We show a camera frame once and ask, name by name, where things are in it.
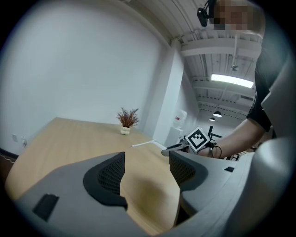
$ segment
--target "small white pot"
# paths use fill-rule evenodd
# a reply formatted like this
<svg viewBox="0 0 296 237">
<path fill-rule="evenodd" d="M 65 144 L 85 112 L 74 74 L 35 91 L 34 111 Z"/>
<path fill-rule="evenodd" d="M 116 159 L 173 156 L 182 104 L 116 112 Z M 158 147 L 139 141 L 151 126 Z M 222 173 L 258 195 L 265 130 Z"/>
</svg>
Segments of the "small white pot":
<svg viewBox="0 0 296 237">
<path fill-rule="evenodd" d="M 130 134 L 130 128 L 121 127 L 120 133 L 123 135 L 129 135 Z"/>
</svg>

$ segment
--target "potted plant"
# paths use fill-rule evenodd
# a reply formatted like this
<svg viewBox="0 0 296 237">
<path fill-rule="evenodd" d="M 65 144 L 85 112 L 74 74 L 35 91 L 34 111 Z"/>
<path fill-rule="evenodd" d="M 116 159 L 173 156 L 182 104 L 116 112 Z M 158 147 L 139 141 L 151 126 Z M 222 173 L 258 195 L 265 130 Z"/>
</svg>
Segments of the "potted plant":
<svg viewBox="0 0 296 237">
<path fill-rule="evenodd" d="M 136 112 L 139 109 L 137 108 L 130 111 L 127 111 L 122 107 L 121 109 L 122 111 L 117 113 L 117 118 L 122 125 L 120 133 L 124 135 L 129 135 L 130 127 L 135 126 L 139 122 L 138 116 L 136 115 Z"/>
</svg>

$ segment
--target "ceiling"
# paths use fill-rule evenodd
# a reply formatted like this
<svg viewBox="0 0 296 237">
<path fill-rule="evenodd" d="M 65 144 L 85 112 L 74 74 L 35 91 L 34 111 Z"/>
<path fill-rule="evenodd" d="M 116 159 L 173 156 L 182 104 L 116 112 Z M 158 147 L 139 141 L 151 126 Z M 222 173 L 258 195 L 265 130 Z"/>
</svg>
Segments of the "ceiling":
<svg viewBox="0 0 296 237">
<path fill-rule="evenodd" d="M 230 85 L 225 89 L 226 83 L 212 82 L 210 77 L 215 73 L 254 81 L 254 70 L 262 40 L 256 35 L 217 31 L 210 24 L 203 28 L 197 18 L 197 9 L 203 7 L 205 2 L 206 0 L 131 0 L 128 4 L 146 17 L 168 42 L 177 38 L 182 50 L 190 49 L 199 43 L 208 43 L 199 52 L 192 53 L 192 50 L 188 50 L 183 54 L 185 72 L 191 81 L 200 109 L 214 111 L 219 104 L 222 114 L 244 120 L 252 104 L 254 87 L 249 89 Z M 239 50 L 240 46 L 246 49 L 237 50 L 234 63 L 239 69 L 233 71 L 231 66 L 236 34 L 237 49 Z M 213 47 L 206 50 L 211 44 L 225 46 L 223 50 Z"/>
</svg>

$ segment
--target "wooden table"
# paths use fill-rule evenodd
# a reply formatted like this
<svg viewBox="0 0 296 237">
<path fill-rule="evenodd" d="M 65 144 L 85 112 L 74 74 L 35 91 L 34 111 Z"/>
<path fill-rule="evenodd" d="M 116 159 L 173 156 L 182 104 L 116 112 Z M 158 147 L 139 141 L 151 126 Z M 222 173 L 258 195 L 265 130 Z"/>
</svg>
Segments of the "wooden table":
<svg viewBox="0 0 296 237">
<path fill-rule="evenodd" d="M 5 184 L 8 195 L 19 198 L 60 166 L 125 151 L 120 195 L 127 200 L 127 213 L 150 235 L 171 229 L 180 189 L 169 170 L 168 157 L 154 144 L 131 148 L 150 140 L 137 129 L 132 128 L 128 136 L 119 131 L 119 125 L 55 118 L 16 160 Z"/>
</svg>

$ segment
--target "white pillar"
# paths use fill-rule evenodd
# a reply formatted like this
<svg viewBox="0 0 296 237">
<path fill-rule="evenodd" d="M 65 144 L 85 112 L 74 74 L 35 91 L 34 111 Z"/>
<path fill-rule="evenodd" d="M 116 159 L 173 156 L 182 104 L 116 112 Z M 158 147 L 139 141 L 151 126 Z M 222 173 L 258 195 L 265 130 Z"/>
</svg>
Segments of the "white pillar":
<svg viewBox="0 0 296 237">
<path fill-rule="evenodd" d="M 184 60 L 180 54 L 181 45 L 173 40 L 166 54 L 159 79 L 152 98 L 149 115 L 143 132 L 164 144 L 173 124 L 175 107 L 181 87 Z"/>
</svg>

